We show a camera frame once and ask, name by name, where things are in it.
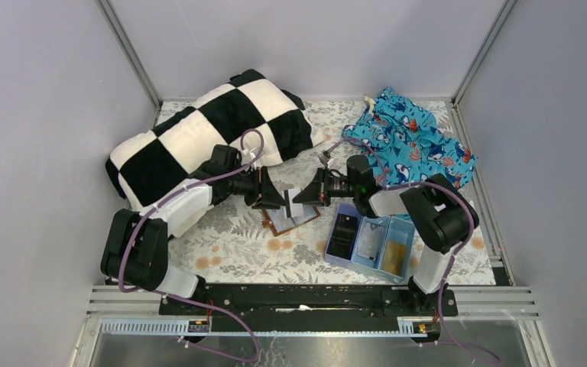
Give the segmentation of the gold credit card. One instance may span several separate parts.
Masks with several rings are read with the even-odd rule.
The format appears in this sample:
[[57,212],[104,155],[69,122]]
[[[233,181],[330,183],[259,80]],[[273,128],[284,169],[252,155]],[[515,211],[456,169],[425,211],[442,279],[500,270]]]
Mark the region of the gold credit card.
[[380,269],[384,272],[401,276],[406,246],[403,243],[387,240],[380,261]]

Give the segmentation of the grey credit card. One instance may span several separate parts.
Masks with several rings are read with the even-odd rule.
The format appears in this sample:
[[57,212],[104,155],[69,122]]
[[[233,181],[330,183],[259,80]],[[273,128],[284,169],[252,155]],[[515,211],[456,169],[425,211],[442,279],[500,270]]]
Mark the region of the grey credit card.
[[357,255],[370,261],[375,261],[381,247],[384,227],[376,223],[366,222],[360,228],[357,243]]

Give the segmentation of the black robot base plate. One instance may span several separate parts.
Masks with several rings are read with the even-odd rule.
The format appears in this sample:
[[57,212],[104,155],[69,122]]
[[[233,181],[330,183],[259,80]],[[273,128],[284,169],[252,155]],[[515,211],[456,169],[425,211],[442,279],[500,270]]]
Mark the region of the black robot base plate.
[[421,296],[406,286],[337,284],[230,284],[198,287],[194,299],[212,310],[168,298],[161,316],[229,318],[241,325],[248,320],[302,316],[322,321],[366,317],[400,317],[437,321],[459,314],[453,291],[443,296]]

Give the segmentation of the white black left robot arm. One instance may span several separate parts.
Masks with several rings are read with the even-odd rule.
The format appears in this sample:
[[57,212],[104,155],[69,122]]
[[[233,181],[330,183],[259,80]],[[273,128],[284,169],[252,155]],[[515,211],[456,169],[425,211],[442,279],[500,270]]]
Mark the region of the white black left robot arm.
[[140,211],[119,210],[105,243],[100,271],[134,287],[191,298],[203,279],[168,261],[168,242],[182,236],[229,196],[242,196],[252,209],[278,209],[286,201],[266,167],[242,166],[240,151],[216,145],[178,189]]

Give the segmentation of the white magnetic stripe card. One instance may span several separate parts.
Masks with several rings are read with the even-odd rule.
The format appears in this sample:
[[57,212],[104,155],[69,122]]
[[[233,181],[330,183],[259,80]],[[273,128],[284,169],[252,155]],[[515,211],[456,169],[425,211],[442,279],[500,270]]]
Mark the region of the white magnetic stripe card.
[[298,218],[304,214],[304,208],[301,203],[295,203],[294,198],[300,193],[299,187],[287,189],[284,191],[286,206],[284,207],[285,217],[288,219]]

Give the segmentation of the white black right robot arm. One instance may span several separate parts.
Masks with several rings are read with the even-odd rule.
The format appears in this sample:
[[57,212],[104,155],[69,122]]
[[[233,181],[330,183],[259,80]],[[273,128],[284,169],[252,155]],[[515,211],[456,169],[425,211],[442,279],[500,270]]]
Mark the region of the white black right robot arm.
[[424,294],[442,290],[455,254],[479,224],[478,214],[442,174],[384,188],[376,182],[366,157],[351,156],[346,167],[346,175],[334,174],[328,168],[317,169],[312,181],[293,201],[328,206],[334,197],[351,197],[361,216],[376,219],[408,215],[425,244],[419,267],[409,282]]

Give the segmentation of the brown leather card holder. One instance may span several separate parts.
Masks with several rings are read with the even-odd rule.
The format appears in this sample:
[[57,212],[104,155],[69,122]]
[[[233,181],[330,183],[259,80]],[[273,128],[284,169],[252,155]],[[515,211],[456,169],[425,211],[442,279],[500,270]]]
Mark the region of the brown leather card holder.
[[319,210],[314,206],[302,206],[302,214],[295,217],[286,217],[285,209],[263,209],[263,227],[270,229],[274,236],[283,235],[293,229],[320,217]]

